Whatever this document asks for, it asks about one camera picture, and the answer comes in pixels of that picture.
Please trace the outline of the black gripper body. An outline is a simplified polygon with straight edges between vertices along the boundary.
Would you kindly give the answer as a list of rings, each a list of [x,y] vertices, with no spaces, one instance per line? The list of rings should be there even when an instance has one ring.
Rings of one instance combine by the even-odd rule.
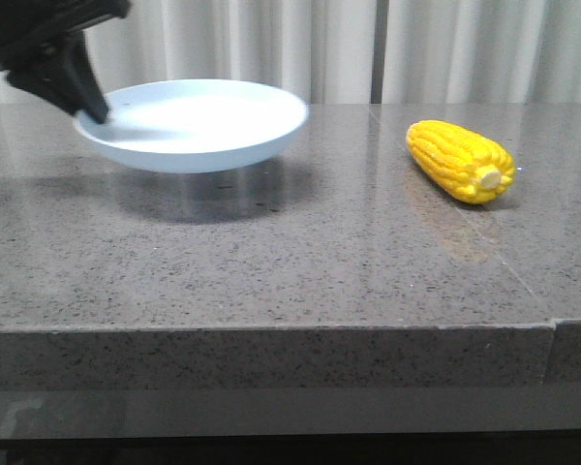
[[[124,18],[129,1],[0,1],[0,64],[101,22]]]

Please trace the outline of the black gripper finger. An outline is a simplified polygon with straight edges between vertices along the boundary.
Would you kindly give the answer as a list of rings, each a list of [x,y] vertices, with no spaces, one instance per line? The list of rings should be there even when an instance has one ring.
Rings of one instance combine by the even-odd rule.
[[[82,110],[98,124],[105,124],[109,106],[89,61],[83,33],[66,37],[60,55],[60,78],[71,115]]]
[[[84,109],[76,78],[73,69],[52,61],[38,62],[7,73],[7,82],[11,86],[33,94],[70,115]]]

